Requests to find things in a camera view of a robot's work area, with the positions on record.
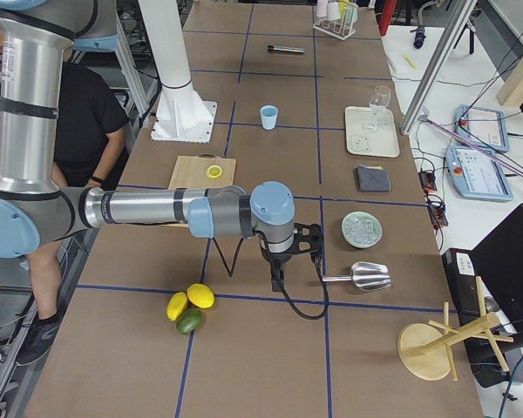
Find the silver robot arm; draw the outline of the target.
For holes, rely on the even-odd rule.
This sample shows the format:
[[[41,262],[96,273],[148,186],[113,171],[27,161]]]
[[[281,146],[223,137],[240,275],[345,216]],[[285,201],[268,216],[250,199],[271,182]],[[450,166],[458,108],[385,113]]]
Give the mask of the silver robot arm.
[[[140,192],[62,187],[51,176],[63,55],[118,42],[113,1],[0,1],[4,35],[0,93],[0,258],[16,258],[107,224],[188,226],[199,238],[258,236],[281,290],[300,227],[284,184]]]

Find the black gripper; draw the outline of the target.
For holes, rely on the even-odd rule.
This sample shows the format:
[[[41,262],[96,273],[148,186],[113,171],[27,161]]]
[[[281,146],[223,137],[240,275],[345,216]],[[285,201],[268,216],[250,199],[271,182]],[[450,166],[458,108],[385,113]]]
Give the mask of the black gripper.
[[[284,289],[284,266],[292,258],[292,255],[263,251],[263,258],[269,263],[272,291],[281,292]]]

